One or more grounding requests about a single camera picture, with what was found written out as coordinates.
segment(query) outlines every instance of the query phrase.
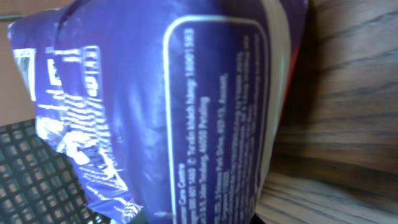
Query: plastic packaging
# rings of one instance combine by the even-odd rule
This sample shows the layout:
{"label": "plastic packaging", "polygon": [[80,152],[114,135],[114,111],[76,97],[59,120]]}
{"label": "plastic packaging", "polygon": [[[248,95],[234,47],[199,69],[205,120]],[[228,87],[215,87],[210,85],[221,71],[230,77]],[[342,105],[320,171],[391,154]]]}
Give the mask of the plastic packaging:
{"label": "plastic packaging", "polygon": [[121,223],[248,223],[307,0],[81,0],[9,27],[37,134]]}

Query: purple package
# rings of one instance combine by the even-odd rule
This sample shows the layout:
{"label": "purple package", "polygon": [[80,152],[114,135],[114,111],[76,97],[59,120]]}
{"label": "purple package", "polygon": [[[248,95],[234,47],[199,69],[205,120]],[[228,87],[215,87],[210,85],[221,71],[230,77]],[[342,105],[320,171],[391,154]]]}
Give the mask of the purple package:
{"label": "purple package", "polygon": [[248,223],[307,0],[79,0],[9,26],[37,134],[120,223]]}

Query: wooden surface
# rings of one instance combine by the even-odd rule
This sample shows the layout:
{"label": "wooden surface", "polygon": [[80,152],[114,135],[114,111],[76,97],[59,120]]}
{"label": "wooden surface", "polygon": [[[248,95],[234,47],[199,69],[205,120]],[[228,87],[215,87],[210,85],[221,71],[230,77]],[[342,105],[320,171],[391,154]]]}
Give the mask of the wooden surface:
{"label": "wooden surface", "polygon": [[398,223],[398,0],[310,0],[257,213]]}

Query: crinkled plastic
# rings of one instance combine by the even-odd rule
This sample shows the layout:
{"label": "crinkled plastic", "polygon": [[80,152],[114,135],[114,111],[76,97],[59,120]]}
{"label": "crinkled plastic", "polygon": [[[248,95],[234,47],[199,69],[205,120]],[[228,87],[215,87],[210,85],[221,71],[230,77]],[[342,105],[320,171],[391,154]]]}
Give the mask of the crinkled plastic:
{"label": "crinkled plastic", "polygon": [[9,26],[37,134],[88,207],[127,223],[248,223],[307,0],[81,0]]}

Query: black basket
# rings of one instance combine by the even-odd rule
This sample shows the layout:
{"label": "black basket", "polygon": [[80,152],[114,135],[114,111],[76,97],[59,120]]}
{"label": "black basket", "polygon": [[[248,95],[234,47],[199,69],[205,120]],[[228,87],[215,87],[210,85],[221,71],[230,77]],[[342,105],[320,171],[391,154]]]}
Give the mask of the black basket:
{"label": "black basket", "polygon": [[67,156],[49,148],[34,125],[0,127],[0,224],[109,223],[85,207]]}

